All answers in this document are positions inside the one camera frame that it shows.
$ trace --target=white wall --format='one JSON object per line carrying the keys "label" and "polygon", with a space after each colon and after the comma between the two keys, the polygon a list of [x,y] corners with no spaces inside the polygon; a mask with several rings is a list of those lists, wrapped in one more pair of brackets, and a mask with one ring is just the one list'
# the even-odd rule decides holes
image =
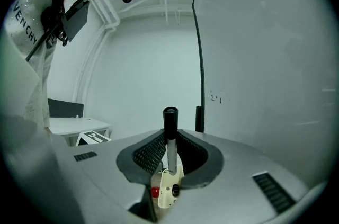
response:
{"label": "white wall", "polygon": [[309,186],[328,178],[339,142],[339,37],[327,0],[195,0],[194,6],[204,131],[259,148]]}
{"label": "white wall", "polygon": [[193,17],[122,21],[98,58],[86,116],[112,124],[112,139],[163,128],[162,111],[179,110],[179,127],[194,130],[200,65]]}
{"label": "white wall", "polygon": [[[77,0],[66,0],[65,10],[69,10],[75,1]],[[87,48],[93,44],[95,34],[101,25],[102,20],[90,4],[87,23],[72,42],[63,47],[62,42],[58,41],[47,80],[47,95],[49,98],[72,101],[74,85]]]}

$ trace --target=white desk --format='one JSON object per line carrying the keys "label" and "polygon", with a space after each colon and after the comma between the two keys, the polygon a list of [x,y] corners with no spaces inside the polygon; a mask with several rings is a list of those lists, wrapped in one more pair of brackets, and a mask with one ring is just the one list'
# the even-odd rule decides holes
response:
{"label": "white desk", "polygon": [[50,118],[50,131],[59,136],[69,139],[69,144],[72,145],[72,137],[78,137],[81,132],[85,131],[105,131],[105,136],[108,136],[109,127],[108,123],[91,119],[91,118]]}

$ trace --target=red button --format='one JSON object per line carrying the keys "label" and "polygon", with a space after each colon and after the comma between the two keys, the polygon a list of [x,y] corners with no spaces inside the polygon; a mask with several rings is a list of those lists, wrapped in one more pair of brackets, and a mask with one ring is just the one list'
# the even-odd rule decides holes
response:
{"label": "red button", "polygon": [[152,197],[158,198],[159,197],[160,187],[152,187]]}

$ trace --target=white shirt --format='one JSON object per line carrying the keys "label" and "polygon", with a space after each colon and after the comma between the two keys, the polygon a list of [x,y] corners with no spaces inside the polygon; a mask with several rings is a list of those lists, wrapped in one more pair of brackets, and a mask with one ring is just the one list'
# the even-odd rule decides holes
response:
{"label": "white shirt", "polygon": [[[40,21],[42,12],[52,5],[52,0],[14,0],[4,20],[4,28],[12,38],[23,59],[44,34]],[[26,107],[24,118],[35,122],[39,127],[49,127],[49,108],[47,101],[47,77],[51,67],[56,44],[47,49],[43,42],[29,61],[40,80]]]}

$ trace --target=black mesh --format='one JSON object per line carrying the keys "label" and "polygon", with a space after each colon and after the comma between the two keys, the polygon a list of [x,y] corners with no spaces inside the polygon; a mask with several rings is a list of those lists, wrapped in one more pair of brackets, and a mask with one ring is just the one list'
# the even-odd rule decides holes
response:
{"label": "black mesh", "polygon": [[177,152],[180,156],[185,175],[198,169],[207,161],[207,151],[194,141],[178,133],[176,142]]}
{"label": "black mesh", "polygon": [[143,170],[154,174],[166,151],[164,135],[160,135],[152,142],[133,153],[133,161]]}

